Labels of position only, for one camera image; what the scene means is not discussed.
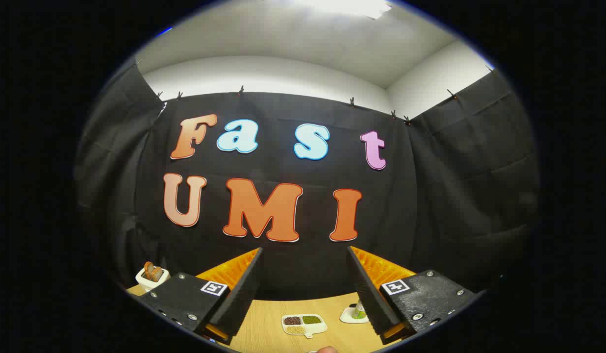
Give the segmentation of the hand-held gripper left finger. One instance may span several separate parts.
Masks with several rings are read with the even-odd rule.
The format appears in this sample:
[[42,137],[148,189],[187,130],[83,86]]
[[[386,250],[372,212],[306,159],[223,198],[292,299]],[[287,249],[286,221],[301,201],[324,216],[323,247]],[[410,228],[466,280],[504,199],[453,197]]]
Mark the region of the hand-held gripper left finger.
[[256,248],[197,276],[175,274],[138,299],[176,326],[230,344],[258,291],[262,261]]

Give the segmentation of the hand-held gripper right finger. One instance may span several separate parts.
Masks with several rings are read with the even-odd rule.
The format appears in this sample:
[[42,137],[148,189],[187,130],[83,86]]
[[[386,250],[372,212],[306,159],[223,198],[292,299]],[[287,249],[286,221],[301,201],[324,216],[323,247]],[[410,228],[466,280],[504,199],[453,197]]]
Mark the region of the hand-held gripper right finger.
[[347,248],[347,265],[383,344],[439,326],[482,297],[440,271],[415,273],[353,246]]

